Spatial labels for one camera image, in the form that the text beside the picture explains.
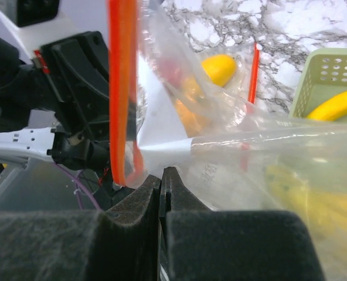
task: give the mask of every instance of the white marble surface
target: white marble surface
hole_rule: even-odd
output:
[[[263,47],[256,104],[288,113],[308,54],[347,47],[347,0],[166,0],[192,50],[257,41]]]

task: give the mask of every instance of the transparent plastic bag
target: transparent plastic bag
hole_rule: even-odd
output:
[[[139,5],[138,52],[124,62],[129,88],[111,90],[114,102],[127,97],[110,109],[115,181],[137,188],[175,166],[213,210],[291,210],[309,228],[327,278],[347,280],[347,125],[268,114],[212,84],[159,5]]]

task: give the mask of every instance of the plastic basket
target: plastic basket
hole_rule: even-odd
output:
[[[347,48],[323,48],[312,52],[290,111],[290,117],[305,118],[316,107],[347,90]],[[337,122],[347,123],[347,115]]]

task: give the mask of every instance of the purple cable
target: purple cable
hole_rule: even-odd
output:
[[[77,172],[77,174],[76,174],[76,178],[77,179],[79,178],[81,173],[82,173],[82,170]],[[80,194],[79,191],[80,191],[79,190],[79,186],[76,185],[76,189],[75,189],[74,193],[76,195],[77,203],[79,204],[80,209],[83,210],[84,209],[84,205],[82,204],[81,194]]]
[[[92,195],[92,193],[90,191],[88,191],[88,189],[86,188],[86,186],[83,185],[82,182],[80,182],[80,180],[78,178],[76,178],[74,175],[72,175],[71,173],[69,173],[66,169],[64,169],[63,167],[59,166],[56,163],[53,163],[54,166],[58,167],[60,170],[62,170],[63,173],[65,173],[67,176],[70,177],[71,180],[74,181],[74,183],[76,185],[78,185],[78,187],[81,188],[81,190],[86,194],[86,196],[90,199],[90,201],[93,203],[94,207],[97,210],[102,210],[101,207],[99,207],[99,204],[97,202],[97,200],[94,198],[94,196]]]

